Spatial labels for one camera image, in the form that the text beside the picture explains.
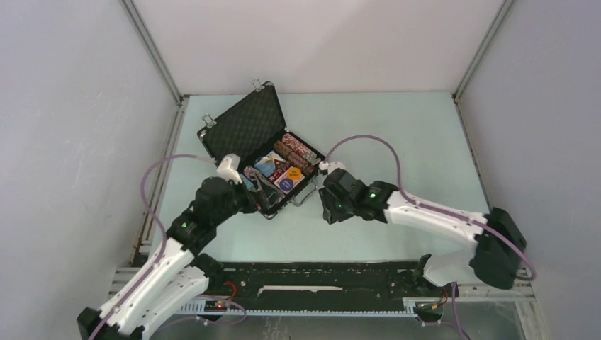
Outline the blue small blind button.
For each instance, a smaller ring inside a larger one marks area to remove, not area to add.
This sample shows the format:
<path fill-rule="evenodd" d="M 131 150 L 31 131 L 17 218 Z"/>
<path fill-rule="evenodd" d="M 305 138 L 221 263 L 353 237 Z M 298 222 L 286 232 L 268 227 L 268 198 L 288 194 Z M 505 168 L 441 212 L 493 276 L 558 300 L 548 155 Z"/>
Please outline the blue small blind button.
<path fill-rule="evenodd" d="M 289 178 L 283 177 L 277 181 L 277 186 L 285 193 L 290 192 L 294 186 L 295 182 L 290 180 Z"/>

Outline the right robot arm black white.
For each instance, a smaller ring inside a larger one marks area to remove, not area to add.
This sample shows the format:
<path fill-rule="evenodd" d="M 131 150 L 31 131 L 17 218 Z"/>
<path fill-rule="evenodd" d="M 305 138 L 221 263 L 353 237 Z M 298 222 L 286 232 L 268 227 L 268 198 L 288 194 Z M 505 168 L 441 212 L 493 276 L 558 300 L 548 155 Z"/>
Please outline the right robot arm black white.
<path fill-rule="evenodd" d="M 444 256 L 424 255 L 412 277 L 416 293 L 430 296 L 439 287 L 457 281 L 470 268 L 481 282 L 509 290 L 519 280 L 527 241 L 509 212 L 492 208 L 486 214 L 455 210 L 410 197 L 384 181 L 367 186 L 344 169 L 330 172 L 319 190 L 323 218 L 328 224 L 351 217 L 404 225 L 444 237 L 462 250 Z"/>

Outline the orange big blind button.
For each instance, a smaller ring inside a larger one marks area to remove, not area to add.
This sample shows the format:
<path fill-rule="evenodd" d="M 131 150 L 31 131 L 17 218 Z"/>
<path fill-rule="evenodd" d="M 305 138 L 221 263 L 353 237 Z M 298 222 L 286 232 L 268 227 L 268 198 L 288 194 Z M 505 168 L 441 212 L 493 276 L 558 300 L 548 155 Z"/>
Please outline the orange big blind button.
<path fill-rule="evenodd" d="M 296 167 L 291 167 L 287 172 L 286 172 L 286 178 L 292 180 L 292 181 L 300 181 L 303 179 L 303 174 L 302 171 L 299 168 Z"/>

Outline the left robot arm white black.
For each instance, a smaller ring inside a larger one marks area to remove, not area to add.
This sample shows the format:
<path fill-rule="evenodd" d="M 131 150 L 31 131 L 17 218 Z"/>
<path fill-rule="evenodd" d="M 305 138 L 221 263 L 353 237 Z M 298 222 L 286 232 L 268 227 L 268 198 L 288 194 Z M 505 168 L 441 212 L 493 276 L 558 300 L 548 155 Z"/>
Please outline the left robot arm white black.
<path fill-rule="evenodd" d="M 77 317 L 83 339 L 149 339 L 184 303 L 215 295 L 223 266 L 203 253 L 219 225 L 238 213 L 265 212 L 279 193 L 259 175 L 250 180 L 209 177 L 166 231 L 144 266 L 97 310 Z"/>

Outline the black aluminium poker case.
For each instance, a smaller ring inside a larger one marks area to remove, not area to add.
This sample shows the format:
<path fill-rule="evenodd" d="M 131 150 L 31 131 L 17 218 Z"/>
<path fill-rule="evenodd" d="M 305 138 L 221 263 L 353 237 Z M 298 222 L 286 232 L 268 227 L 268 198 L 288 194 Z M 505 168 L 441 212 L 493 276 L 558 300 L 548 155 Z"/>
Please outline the black aluminium poker case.
<path fill-rule="evenodd" d="M 274 151 L 274 143 L 281 141 L 286 133 L 290 133 L 316 152 L 321 161 L 325 158 L 322 152 L 288 129 L 274 84 L 270 81 L 264 83 L 255 81 L 254 85 L 255 89 L 251 93 L 217 118 L 205 115 L 203 117 L 205 125 L 197 132 L 198 139 L 212 158 L 221 161 L 227 154 L 236 154 L 240 157 L 238 170 L 243 184 L 247 185 L 249 191 L 253 189 L 249 173 L 256 170 L 255 161 Z M 309 176 L 304 175 L 305 179 L 290 193 L 285 194 L 281 191 L 283 200 L 271 211 L 271 214 L 262 213 L 262 215 L 270 220 L 289 203 L 295 206 L 304 204 L 305 198 L 296 200 L 296 197 L 307 186 L 312 186 L 313 191 L 317 190 L 318 164 L 312 164 L 315 171 Z"/>

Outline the all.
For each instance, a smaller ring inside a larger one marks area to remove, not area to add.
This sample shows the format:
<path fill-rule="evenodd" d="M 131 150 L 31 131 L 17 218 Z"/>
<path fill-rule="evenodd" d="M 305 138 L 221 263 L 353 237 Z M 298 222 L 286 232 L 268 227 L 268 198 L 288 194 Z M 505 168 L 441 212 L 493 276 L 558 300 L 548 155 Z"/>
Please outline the all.
<path fill-rule="evenodd" d="M 274 159 L 273 163 L 275 170 L 282 169 L 288 165 L 287 161 L 282 159 Z"/>

